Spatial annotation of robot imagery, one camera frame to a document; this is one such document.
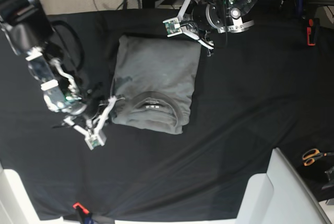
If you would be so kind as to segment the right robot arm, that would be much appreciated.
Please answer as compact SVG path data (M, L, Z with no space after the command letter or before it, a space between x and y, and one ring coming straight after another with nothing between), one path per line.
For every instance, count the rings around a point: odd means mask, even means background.
M79 63L72 65L72 71L64 66L64 58L72 58L63 37L59 37L62 46L51 41L59 34L56 26L65 27L78 46ZM78 72L83 68L85 52L74 29L64 21L49 21L40 0L1 0L1 30L14 53L26 55L28 70L40 84L48 109L65 114L61 126L82 134L91 150L104 146L103 128L122 97L100 100L93 97L93 89L84 89Z

